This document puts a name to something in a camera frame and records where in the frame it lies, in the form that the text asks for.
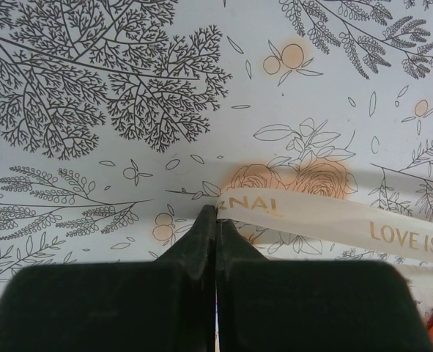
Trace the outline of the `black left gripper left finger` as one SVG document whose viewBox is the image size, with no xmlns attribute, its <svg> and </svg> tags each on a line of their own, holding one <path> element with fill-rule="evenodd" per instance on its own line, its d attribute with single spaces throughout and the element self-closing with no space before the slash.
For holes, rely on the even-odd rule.
<svg viewBox="0 0 433 352">
<path fill-rule="evenodd" d="M 216 210 L 152 262 L 39 265 L 0 298 L 0 351 L 213 351 Z"/>
</svg>

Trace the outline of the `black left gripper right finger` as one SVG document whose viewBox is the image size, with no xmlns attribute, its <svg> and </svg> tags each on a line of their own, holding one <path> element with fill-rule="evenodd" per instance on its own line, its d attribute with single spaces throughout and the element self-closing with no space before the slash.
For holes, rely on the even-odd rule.
<svg viewBox="0 0 433 352">
<path fill-rule="evenodd" d="M 377 261 L 268 260 L 216 224 L 222 351 L 431 351 L 404 277 Z"/>
</svg>

